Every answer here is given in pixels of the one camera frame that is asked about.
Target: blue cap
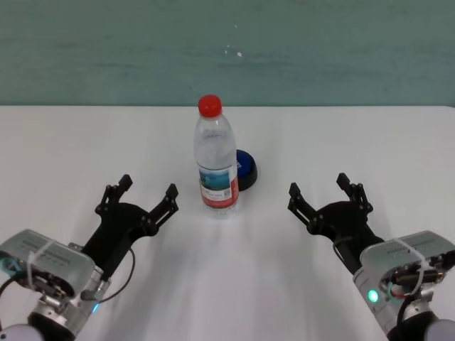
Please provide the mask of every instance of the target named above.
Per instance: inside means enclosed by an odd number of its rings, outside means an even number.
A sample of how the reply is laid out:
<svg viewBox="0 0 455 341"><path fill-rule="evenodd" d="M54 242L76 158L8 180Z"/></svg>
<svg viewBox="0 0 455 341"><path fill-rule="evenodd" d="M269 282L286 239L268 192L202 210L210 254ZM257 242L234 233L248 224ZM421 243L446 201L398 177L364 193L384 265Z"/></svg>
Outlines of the blue cap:
<svg viewBox="0 0 455 341"><path fill-rule="evenodd" d="M240 149L237 150L237 176L240 191L253 186L257 179L257 167L254 158Z"/></svg>

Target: teal wall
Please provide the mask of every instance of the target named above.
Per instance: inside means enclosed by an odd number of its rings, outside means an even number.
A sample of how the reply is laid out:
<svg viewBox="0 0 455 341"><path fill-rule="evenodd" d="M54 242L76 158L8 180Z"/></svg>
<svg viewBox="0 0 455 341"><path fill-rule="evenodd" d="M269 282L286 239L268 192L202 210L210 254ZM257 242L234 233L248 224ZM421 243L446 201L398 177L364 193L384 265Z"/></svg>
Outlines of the teal wall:
<svg viewBox="0 0 455 341"><path fill-rule="evenodd" d="M0 104L194 105L207 92L455 104L455 1L0 0Z"/></svg>

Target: plastic bottle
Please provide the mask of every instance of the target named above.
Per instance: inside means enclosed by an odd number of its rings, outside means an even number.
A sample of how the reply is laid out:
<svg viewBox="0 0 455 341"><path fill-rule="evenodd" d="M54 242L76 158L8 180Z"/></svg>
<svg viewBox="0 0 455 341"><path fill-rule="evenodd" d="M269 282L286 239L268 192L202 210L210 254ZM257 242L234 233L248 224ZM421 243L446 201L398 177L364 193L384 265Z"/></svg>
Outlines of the plastic bottle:
<svg viewBox="0 0 455 341"><path fill-rule="evenodd" d="M229 122L214 94L201 97L200 118L194 132L194 157L199 166L203 202L217 212L226 212L237 202L237 149Z"/></svg>

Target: bottle label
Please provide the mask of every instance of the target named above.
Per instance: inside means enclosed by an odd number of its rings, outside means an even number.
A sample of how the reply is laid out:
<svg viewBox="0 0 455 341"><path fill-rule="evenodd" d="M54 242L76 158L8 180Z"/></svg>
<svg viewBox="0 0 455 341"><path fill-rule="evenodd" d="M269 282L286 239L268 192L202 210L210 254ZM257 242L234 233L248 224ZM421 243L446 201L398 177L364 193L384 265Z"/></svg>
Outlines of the bottle label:
<svg viewBox="0 0 455 341"><path fill-rule="evenodd" d="M213 208L227 208L239 197L237 165L220 170L199 166L200 193L203 202Z"/></svg>

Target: table surface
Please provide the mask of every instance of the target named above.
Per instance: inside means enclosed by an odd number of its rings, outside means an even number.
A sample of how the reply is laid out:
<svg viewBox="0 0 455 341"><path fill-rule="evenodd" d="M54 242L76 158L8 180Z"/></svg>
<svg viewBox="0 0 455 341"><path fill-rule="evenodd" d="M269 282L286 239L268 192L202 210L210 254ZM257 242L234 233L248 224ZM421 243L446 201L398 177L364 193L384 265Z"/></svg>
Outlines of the table surface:
<svg viewBox="0 0 455 341"><path fill-rule="evenodd" d="M297 182L315 208L345 200L336 177L362 182L369 224L389 239L430 229L455 241L455 109L448 107L225 108L237 147L259 167L228 219L200 200L195 108L0 107L0 226L5 240L34 229L84 244L94 208L124 173L123 200L152 208L177 184L177 212L134 244L133 279L104 303L78 340L386 340L323 237L287 210ZM109 292L126 280L125 257ZM455 320L455 276L432 307ZM7 326L26 321L38 294L1 297Z"/></svg>

